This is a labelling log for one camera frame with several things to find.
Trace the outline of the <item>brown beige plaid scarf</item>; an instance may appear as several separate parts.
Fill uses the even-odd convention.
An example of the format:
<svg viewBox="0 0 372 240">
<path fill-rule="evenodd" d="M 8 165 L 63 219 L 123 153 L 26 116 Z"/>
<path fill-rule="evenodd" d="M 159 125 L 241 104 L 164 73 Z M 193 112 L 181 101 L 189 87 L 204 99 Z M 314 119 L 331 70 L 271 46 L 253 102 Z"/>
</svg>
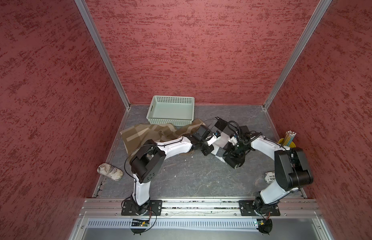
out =
<svg viewBox="0 0 372 240">
<path fill-rule="evenodd" d="M 154 142 L 167 142 L 180 138 L 183 135 L 193 134 L 205 123 L 196 119 L 191 124 L 177 129 L 173 124 L 137 124 L 121 132 L 127 154 L 142 146 L 147 140 Z"/>
</svg>

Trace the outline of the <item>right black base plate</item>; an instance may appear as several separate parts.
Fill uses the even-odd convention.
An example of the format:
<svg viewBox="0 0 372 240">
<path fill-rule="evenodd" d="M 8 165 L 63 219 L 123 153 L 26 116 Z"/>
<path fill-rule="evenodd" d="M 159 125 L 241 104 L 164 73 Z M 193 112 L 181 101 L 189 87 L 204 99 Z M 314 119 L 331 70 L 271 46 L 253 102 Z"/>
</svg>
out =
<svg viewBox="0 0 372 240">
<path fill-rule="evenodd" d="M 266 218 L 281 215 L 277 204 L 264 204 L 260 199 L 239 201 L 241 216 Z"/>
</svg>

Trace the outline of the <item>black white checkered scarf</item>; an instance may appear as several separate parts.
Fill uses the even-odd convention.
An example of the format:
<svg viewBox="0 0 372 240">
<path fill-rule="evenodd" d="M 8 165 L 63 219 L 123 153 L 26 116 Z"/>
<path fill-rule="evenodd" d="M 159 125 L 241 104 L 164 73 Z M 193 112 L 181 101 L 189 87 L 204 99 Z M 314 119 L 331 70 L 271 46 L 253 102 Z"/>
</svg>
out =
<svg viewBox="0 0 372 240">
<path fill-rule="evenodd" d="M 214 149 L 211 154 L 226 165 L 227 163 L 224 160 L 224 153 L 228 149 L 228 144 L 231 143 L 231 137 L 234 135 L 234 132 L 230 130 L 227 125 L 228 124 L 222 119 L 217 120 L 213 125 L 211 125 L 211 129 L 214 132 L 220 133 L 220 137 L 213 143 Z"/>
</svg>

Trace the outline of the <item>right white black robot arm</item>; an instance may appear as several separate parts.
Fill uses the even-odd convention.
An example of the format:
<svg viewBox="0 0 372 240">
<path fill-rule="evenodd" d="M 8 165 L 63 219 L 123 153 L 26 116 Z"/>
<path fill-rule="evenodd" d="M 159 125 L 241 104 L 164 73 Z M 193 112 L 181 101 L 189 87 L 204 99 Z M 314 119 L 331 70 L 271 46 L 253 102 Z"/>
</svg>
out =
<svg viewBox="0 0 372 240">
<path fill-rule="evenodd" d="M 269 140 L 261 133 L 236 136 L 225 144 L 223 160 L 237 169 L 244 164 L 246 155 L 259 151 L 272 159 L 275 165 L 275 180 L 260 191 L 250 209 L 258 216 L 266 216 L 276 209 L 279 200 L 314 181 L 306 154 L 301 148 L 290 148 Z"/>
</svg>

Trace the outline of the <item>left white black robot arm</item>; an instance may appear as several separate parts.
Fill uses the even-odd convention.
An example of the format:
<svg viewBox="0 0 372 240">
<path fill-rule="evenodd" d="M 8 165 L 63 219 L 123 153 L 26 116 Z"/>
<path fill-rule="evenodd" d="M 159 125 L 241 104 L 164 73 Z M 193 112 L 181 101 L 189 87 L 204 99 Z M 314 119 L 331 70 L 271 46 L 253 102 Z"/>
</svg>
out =
<svg viewBox="0 0 372 240">
<path fill-rule="evenodd" d="M 213 132 L 208 127 L 201 125 L 193 134 L 182 135 L 175 140 L 162 143 L 148 140 L 132 151 L 130 166 L 131 178 L 134 180 L 134 190 L 131 194 L 130 206 L 133 213 L 137 216 L 151 213 L 151 181 L 159 173 L 166 159 L 192 150 L 201 150 L 207 156 L 214 150 L 213 143 L 220 136 L 219 131 Z"/>
</svg>

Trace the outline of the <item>rolled beige patterned cloth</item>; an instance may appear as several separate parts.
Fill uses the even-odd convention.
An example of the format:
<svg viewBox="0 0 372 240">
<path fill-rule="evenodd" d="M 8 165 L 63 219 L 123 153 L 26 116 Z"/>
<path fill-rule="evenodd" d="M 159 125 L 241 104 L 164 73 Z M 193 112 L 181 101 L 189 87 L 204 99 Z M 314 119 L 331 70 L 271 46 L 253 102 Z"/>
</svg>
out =
<svg viewBox="0 0 372 240">
<path fill-rule="evenodd" d="M 100 175 L 116 182 L 119 181 L 124 175 L 122 170 L 107 163 L 100 164 L 97 168 L 97 172 Z"/>
</svg>

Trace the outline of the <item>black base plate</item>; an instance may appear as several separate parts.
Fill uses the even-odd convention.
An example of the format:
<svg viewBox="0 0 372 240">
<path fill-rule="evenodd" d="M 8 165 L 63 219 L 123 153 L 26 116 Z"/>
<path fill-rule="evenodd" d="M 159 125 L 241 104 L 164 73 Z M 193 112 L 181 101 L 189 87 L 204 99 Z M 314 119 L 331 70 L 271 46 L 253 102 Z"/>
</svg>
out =
<svg viewBox="0 0 372 240">
<path fill-rule="evenodd" d="M 264 204 L 260 199 L 239 201 L 241 216 L 266 218 L 281 215 L 277 204 Z"/>
<path fill-rule="evenodd" d="M 122 216 L 160 216 L 163 201 L 149 200 L 142 206 L 139 206 L 134 200 L 126 199 L 121 203 Z"/>
</svg>

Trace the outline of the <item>light green plastic basket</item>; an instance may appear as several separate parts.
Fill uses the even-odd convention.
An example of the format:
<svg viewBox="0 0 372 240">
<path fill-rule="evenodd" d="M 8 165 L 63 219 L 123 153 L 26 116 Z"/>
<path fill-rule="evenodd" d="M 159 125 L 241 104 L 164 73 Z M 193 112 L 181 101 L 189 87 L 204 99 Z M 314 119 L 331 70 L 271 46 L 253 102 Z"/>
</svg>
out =
<svg viewBox="0 0 372 240">
<path fill-rule="evenodd" d="M 147 120 L 152 125 L 189 125 L 194 120 L 195 98 L 176 96 L 153 96 Z"/>
</svg>

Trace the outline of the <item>bundle of coloured pencils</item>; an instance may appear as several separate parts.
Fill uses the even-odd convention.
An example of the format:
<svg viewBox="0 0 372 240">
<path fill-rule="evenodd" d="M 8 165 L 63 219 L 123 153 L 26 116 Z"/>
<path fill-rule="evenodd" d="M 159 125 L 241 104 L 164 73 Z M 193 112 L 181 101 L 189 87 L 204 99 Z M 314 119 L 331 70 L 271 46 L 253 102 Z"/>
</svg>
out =
<svg viewBox="0 0 372 240">
<path fill-rule="evenodd" d="M 290 147 L 291 143 L 293 142 L 295 136 L 296 136 L 296 132 L 293 132 L 293 131 L 287 131 L 286 132 L 286 135 L 284 137 L 284 140 L 282 142 L 282 145 L 283 146 L 287 146 L 287 147 Z"/>
</svg>

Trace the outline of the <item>aluminium front rail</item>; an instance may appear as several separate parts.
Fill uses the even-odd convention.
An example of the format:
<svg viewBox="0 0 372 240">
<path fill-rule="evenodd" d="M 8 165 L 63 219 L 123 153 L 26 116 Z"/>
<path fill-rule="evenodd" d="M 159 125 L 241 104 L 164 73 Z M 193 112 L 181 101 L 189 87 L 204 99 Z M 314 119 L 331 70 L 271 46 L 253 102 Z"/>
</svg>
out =
<svg viewBox="0 0 372 240">
<path fill-rule="evenodd" d="M 165 198 L 161 200 L 160 216 L 122 216 L 121 203 L 124 199 L 86 199 L 77 222 L 70 235 L 71 240 L 82 240 L 85 231 L 91 228 L 137 229 L 133 221 L 150 220 L 146 229 L 183 229 L 183 230 L 229 230 L 259 231 L 265 228 L 264 220 L 306 220 L 314 225 L 314 231 L 321 240 L 332 240 L 333 236 L 326 224 L 319 205 L 314 199 L 288 197 L 278 202 L 279 217 L 241 216 L 239 201 L 255 198 Z"/>
</svg>

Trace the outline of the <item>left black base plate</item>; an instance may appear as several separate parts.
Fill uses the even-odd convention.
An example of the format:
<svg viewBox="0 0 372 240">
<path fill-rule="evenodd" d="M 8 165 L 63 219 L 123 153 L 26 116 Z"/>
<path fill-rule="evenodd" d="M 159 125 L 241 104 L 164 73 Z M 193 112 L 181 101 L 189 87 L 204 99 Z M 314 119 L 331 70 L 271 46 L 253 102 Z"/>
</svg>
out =
<svg viewBox="0 0 372 240">
<path fill-rule="evenodd" d="M 122 216 L 160 216 L 163 201 L 149 200 L 142 206 L 139 206 L 134 200 L 126 199 L 121 203 Z"/>
</svg>

